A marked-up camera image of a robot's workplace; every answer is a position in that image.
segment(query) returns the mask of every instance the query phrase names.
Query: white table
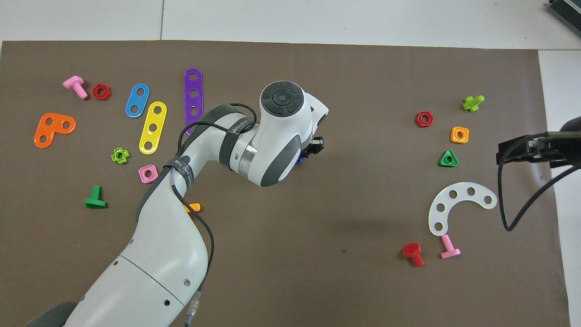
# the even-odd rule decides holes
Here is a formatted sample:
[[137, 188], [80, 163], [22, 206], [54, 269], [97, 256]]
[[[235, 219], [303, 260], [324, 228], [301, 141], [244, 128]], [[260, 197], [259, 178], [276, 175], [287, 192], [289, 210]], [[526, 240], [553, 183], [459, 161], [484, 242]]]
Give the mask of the white table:
[[[581, 115], [581, 37], [550, 15], [547, 4], [540, 0], [4, 0], [0, 42], [221, 40], [539, 49], [547, 125], [558, 130]], [[554, 169], [553, 176], [562, 170]], [[581, 327], [581, 253], [577, 251], [581, 248], [581, 173], [557, 183], [555, 193], [571, 326]]]

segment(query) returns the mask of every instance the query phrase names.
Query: green triangle nut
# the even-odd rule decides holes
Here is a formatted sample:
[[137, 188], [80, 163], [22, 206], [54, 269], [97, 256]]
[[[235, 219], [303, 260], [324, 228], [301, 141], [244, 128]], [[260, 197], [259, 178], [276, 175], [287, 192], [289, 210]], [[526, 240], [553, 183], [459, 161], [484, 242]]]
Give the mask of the green triangle nut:
[[458, 159], [456, 159], [452, 150], [447, 150], [440, 158], [438, 165], [440, 167], [456, 167], [458, 165]]
[[91, 197], [85, 200], [85, 207], [89, 209], [101, 209], [107, 206], [107, 202], [99, 200], [100, 193], [101, 187], [98, 185], [93, 186]]

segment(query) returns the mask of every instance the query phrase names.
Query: lime green bolt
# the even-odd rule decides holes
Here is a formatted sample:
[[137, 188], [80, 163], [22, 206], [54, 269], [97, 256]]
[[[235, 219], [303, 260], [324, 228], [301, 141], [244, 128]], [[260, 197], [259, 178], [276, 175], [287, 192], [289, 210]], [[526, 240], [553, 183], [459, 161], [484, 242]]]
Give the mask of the lime green bolt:
[[484, 101], [484, 97], [482, 95], [477, 96], [476, 98], [468, 97], [464, 99], [464, 110], [470, 110], [470, 112], [475, 112], [478, 110], [478, 105]]
[[107, 202], [99, 200], [99, 193], [101, 193], [101, 187], [98, 185], [93, 186], [91, 191], [91, 198], [85, 200], [85, 206], [89, 209], [101, 209], [107, 205]]

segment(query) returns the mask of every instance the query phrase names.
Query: pink plastic bolt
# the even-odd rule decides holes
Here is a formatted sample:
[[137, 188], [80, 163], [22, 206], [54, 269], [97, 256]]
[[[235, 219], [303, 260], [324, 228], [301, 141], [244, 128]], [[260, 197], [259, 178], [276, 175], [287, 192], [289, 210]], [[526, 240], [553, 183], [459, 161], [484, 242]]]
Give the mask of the pink plastic bolt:
[[450, 258], [460, 254], [460, 250], [454, 248], [454, 246], [452, 245], [452, 242], [450, 241], [450, 236], [446, 234], [442, 235], [442, 241], [444, 242], [444, 246], [446, 247], [446, 252], [440, 254], [442, 256], [442, 259]]
[[149, 184], [153, 182], [157, 178], [157, 168], [154, 165], [147, 165], [145, 167], [141, 167], [139, 169], [139, 178], [141, 178], [141, 183]]
[[81, 86], [82, 83], [85, 83], [85, 81], [82, 78], [75, 75], [69, 78], [68, 80], [64, 81], [63, 86], [68, 88], [69, 90], [75, 91], [79, 98], [86, 99], [88, 95], [87, 92], [83, 90], [83, 87]]

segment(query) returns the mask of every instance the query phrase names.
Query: yellow plastic bar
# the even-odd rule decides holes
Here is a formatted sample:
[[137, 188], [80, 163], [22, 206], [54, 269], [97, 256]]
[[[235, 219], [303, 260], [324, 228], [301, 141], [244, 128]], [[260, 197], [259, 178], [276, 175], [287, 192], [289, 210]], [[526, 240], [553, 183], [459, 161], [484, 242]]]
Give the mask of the yellow plastic bar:
[[163, 123], [166, 121], [167, 107], [161, 101], [149, 105], [145, 117], [144, 130], [139, 141], [139, 150], [143, 154], [152, 154], [157, 151], [159, 139], [162, 136]]

